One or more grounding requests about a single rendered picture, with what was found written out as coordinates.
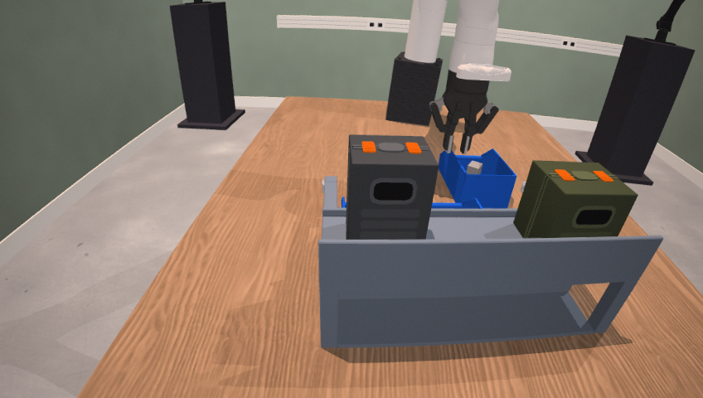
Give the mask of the olive green case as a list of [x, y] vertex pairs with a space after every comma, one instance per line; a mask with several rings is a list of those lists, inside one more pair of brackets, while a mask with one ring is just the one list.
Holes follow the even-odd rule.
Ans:
[[618, 236], [637, 197], [599, 163], [532, 160], [513, 224], [523, 238]]

